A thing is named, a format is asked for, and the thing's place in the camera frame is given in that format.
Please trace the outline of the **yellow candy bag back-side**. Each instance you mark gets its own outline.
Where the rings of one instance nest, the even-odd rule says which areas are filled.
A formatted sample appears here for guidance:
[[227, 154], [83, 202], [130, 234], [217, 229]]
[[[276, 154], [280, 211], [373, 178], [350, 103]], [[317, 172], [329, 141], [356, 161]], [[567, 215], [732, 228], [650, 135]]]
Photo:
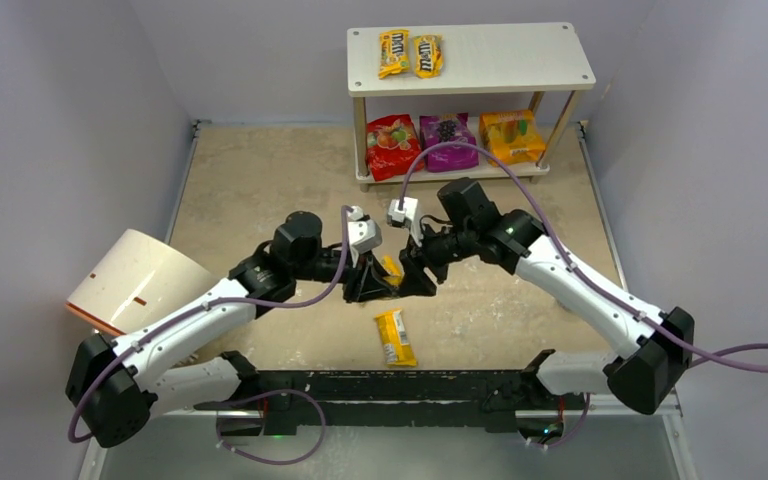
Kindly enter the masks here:
[[401, 268], [397, 265], [397, 263], [388, 255], [385, 255], [380, 260], [381, 265], [383, 269], [385, 270], [386, 274], [384, 275], [384, 280], [394, 286], [398, 287], [403, 278], [404, 274], [401, 270]]

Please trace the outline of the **yellow candy bag front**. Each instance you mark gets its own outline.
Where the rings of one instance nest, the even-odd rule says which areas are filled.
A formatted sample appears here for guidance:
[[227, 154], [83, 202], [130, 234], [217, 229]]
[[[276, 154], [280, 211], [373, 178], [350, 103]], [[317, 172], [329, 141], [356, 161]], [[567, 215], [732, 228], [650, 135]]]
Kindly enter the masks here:
[[418, 360], [408, 339], [401, 308], [374, 317], [388, 367], [415, 368]]

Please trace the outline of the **yellow candy bag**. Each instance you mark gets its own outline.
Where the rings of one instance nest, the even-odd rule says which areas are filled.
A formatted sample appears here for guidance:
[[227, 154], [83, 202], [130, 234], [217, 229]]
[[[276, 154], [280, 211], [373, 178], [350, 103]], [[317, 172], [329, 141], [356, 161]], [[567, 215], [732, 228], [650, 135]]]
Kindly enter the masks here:
[[418, 360], [408, 339], [401, 308], [374, 317], [388, 367], [415, 368]]
[[430, 79], [441, 74], [444, 65], [442, 52], [443, 37], [437, 34], [418, 35], [413, 38], [415, 75]]

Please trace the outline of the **red candy bag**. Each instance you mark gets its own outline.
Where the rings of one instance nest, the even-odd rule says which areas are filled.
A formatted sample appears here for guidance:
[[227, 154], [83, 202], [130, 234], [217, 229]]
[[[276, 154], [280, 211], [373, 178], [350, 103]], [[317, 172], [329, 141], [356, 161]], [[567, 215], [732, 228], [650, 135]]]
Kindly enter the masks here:
[[408, 114], [388, 115], [366, 125], [365, 160], [376, 182], [405, 175], [421, 151]]

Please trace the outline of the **purple candy bag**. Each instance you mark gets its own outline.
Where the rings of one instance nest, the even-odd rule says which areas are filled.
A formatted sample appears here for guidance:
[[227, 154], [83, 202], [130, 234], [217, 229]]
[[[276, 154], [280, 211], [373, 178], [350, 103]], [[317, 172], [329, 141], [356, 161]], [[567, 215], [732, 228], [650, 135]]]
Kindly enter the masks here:
[[479, 165], [479, 153], [471, 148], [477, 140], [468, 128], [468, 120], [466, 112], [419, 117], [421, 146], [432, 148], [425, 157], [428, 171], [445, 173]]

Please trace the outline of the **orange candy bag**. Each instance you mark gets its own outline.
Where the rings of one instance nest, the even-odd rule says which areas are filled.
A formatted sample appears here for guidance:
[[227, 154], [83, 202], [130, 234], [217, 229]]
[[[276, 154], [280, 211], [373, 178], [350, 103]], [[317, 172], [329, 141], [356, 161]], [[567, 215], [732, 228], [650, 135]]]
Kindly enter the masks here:
[[497, 166], [538, 163], [546, 151], [531, 110], [488, 112], [479, 116], [479, 134], [491, 153], [488, 162]]

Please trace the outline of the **yellow M&M bag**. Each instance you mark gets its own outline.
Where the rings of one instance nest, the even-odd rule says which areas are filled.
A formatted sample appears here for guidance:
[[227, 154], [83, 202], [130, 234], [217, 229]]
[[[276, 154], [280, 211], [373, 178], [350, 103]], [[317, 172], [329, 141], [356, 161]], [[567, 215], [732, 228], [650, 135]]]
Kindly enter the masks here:
[[379, 34], [379, 79], [401, 75], [409, 69], [410, 62], [407, 53], [409, 36], [410, 31], [408, 29], [394, 29]]

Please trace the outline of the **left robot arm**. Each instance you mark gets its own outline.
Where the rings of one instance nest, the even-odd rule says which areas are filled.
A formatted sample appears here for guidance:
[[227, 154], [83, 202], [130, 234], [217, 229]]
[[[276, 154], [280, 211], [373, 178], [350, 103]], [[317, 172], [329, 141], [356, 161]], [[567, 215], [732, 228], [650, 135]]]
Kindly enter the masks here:
[[237, 352], [204, 364], [181, 361], [209, 341], [273, 309], [302, 309], [324, 300], [360, 260], [373, 260], [382, 238], [378, 225], [359, 207], [343, 207], [342, 242], [327, 286], [316, 297], [291, 302], [296, 273], [276, 257], [275, 243], [202, 295], [135, 333], [108, 338], [95, 334], [78, 347], [66, 394], [74, 406], [67, 429], [72, 443], [94, 439], [119, 445], [150, 420], [203, 403], [228, 403], [253, 380], [255, 368]]

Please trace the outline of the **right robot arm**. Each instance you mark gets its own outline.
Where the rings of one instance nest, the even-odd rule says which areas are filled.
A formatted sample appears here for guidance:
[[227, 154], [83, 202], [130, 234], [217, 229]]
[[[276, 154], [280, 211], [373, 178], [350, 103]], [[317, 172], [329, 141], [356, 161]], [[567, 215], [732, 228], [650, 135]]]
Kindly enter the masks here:
[[390, 202], [387, 222], [409, 231], [401, 260], [417, 258], [418, 272], [443, 281], [450, 264], [476, 256], [550, 294], [587, 322], [610, 346], [607, 355], [551, 351], [536, 377], [553, 395], [610, 393], [631, 410], [651, 415], [689, 368], [695, 321], [684, 309], [665, 312], [634, 297], [556, 244], [530, 213], [501, 213], [478, 181], [460, 178], [437, 194], [448, 223], [422, 223], [419, 202]]

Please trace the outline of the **white two-tier shelf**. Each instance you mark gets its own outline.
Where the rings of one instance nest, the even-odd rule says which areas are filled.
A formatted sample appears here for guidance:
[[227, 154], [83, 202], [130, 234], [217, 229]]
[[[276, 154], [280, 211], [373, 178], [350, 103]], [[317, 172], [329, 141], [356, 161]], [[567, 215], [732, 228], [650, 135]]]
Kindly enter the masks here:
[[415, 35], [443, 37], [444, 66], [440, 76], [419, 79], [414, 74], [378, 76], [380, 27], [354, 27], [346, 32], [348, 94], [353, 107], [354, 175], [361, 191], [375, 185], [366, 163], [369, 98], [442, 95], [525, 94], [538, 111], [548, 92], [567, 99], [547, 139], [547, 150], [535, 164], [519, 164], [520, 177], [537, 180], [550, 171], [550, 159], [570, 123], [579, 100], [592, 90], [596, 76], [584, 47], [568, 22], [521, 24], [411, 26]]

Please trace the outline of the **white cylindrical container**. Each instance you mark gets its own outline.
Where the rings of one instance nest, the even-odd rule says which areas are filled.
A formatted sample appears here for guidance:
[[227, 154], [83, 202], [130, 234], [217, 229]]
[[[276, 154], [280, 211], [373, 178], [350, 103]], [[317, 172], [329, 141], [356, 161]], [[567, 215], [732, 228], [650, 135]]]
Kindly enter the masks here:
[[134, 333], [198, 298], [219, 277], [160, 240], [126, 230], [65, 303], [93, 328]]

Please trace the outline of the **black base frame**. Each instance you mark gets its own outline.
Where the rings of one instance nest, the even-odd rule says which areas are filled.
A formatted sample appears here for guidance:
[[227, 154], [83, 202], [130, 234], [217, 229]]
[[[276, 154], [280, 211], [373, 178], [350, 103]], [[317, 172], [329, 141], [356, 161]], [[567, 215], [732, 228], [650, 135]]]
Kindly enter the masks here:
[[293, 435], [300, 426], [471, 427], [516, 433], [517, 415], [579, 410], [581, 394], [557, 396], [523, 370], [262, 370], [226, 401], [201, 410], [261, 407], [267, 435]]

